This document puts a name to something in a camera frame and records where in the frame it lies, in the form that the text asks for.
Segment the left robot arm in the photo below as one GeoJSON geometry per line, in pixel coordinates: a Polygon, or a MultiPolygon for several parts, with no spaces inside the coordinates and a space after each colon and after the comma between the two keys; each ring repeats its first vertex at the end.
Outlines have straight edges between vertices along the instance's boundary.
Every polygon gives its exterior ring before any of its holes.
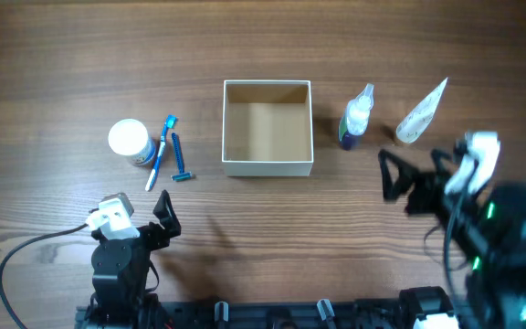
{"type": "Polygon", "coordinates": [[[149,272],[157,272],[150,256],[181,235],[171,198],[163,191],[154,207],[158,223],[136,228],[129,198],[122,192],[104,197],[86,224],[100,244],[93,251],[95,292],[78,328],[173,328],[154,288],[146,286],[149,272]]]}

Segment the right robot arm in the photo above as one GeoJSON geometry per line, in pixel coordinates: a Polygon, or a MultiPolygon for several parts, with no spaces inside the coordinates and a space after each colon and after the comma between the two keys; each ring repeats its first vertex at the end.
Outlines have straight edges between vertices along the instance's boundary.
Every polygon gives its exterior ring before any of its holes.
{"type": "Polygon", "coordinates": [[[467,298],[454,303],[465,326],[526,328],[526,185],[497,185],[479,204],[477,193],[444,191],[450,173],[442,162],[452,155],[435,149],[431,158],[434,170],[421,171],[381,150],[384,200],[407,195],[406,213],[434,215],[446,231],[443,248],[456,243],[471,264],[467,298]]]}

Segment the cotton swab tub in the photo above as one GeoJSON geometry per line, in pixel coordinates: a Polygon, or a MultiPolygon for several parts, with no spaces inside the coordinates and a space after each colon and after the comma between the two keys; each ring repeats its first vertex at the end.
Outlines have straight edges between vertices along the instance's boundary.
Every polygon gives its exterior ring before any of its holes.
{"type": "Polygon", "coordinates": [[[111,150],[136,166],[147,165],[156,154],[156,146],[145,125],[135,119],[116,122],[108,133],[111,150]]]}

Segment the clear spray bottle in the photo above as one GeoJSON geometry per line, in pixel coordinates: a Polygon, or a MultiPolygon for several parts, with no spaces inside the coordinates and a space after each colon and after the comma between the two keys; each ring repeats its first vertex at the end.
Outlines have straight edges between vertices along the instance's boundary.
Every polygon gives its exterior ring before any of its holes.
{"type": "Polygon", "coordinates": [[[343,150],[352,150],[365,133],[373,107],[374,85],[368,83],[364,90],[346,105],[339,123],[338,139],[343,150]]]}

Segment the white leaf-print tube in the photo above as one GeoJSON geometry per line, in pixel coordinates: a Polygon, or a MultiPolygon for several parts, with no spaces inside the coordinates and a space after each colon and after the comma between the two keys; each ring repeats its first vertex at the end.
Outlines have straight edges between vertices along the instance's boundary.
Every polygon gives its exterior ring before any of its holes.
{"type": "Polygon", "coordinates": [[[403,144],[415,142],[432,122],[447,85],[445,78],[399,123],[395,130],[396,139],[403,144]]]}

